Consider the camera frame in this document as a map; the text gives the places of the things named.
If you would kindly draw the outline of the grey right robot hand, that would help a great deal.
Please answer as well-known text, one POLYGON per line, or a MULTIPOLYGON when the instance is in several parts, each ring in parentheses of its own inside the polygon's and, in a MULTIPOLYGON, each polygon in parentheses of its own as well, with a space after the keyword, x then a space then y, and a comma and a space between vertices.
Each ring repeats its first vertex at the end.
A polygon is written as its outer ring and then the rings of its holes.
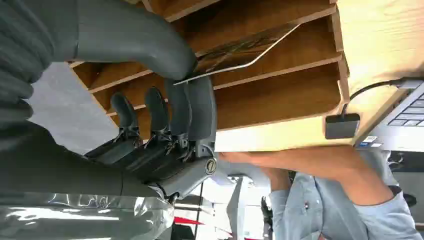
POLYGON ((122 0, 3 0, 0 3, 0 194, 184 198, 216 169, 217 108, 207 76, 161 16, 122 0), (78 154, 30 121, 33 85, 53 62, 139 62, 163 77, 172 111, 156 87, 146 95, 143 142, 130 101, 110 100, 118 135, 78 154))

